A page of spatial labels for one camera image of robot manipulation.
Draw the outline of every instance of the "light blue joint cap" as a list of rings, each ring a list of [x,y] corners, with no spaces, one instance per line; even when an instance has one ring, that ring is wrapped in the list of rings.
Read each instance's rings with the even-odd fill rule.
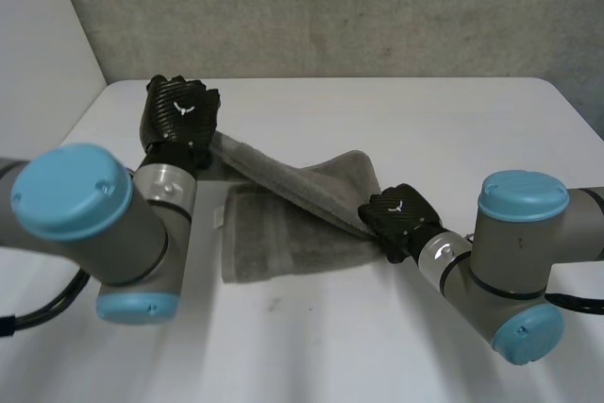
[[[12,211],[30,233],[73,241],[115,223],[132,199],[127,169],[109,151],[92,144],[57,148],[32,160],[11,191]]]
[[[122,325],[156,325],[176,316],[178,294],[118,293],[96,298],[96,314],[102,320]]]
[[[478,207],[498,221],[537,222],[560,214],[569,202],[568,191],[553,176],[506,170],[484,180]]]
[[[538,361],[558,344],[564,319],[557,307],[540,304],[505,322],[491,339],[491,347],[514,365]]]

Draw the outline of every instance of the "concrete wall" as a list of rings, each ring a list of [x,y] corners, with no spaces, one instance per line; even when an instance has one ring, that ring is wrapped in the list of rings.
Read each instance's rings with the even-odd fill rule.
[[[0,157],[60,144],[105,85],[69,0],[0,0]]]
[[[109,81],[537,76],[604,134],[604,0],[73,2]]]

